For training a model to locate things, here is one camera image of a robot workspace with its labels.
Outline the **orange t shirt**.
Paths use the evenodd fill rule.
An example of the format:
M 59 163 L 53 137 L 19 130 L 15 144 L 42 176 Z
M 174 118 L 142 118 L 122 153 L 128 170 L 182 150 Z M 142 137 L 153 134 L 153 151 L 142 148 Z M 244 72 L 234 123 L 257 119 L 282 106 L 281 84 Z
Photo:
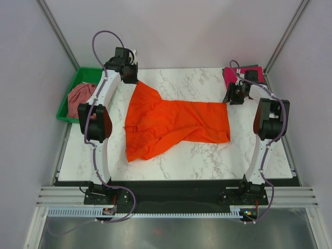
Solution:
M 143 82 L 132 94 L 124 129 L 129 162 L 149 160 L 181 141 L 222 144 L 231 140 L 225 103 L 165 100 Z

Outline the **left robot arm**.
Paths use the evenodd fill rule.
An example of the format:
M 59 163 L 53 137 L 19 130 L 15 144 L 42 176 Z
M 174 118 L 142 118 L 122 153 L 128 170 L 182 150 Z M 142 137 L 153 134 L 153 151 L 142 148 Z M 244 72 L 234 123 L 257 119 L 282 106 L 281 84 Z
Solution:
M 102 63 L 101 79 L 90 99 L 78 106 L 79 125 L 84 143 L 92 154 L 92 176 L 85 191 L 85 205 L 116 204 L 116 188 L 111 183 L 107 146 L 113 124 L 108 105 L 121 82 L 138 83 L 138 63 L 135 49 L 117 47 L 115 55 Z

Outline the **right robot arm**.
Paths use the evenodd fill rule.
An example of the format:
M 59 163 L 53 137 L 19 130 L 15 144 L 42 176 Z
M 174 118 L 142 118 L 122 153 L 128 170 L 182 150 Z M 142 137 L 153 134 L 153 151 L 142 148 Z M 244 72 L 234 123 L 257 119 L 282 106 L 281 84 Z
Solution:
M 223 77 L 227 89 L 224 103 L 242 105 L 245 98 L 249 98 L 258 106 L 253 122 L 256 142 L 250 166 L 240 180 L 238 189 L 226 189 L 222 200 L 235 205 L 267 205 L 264 167 L 268 164 L 275 143 L 287 131 L 290 102 L 281 100 L 269 90 L 257 67 L 226 67 Z

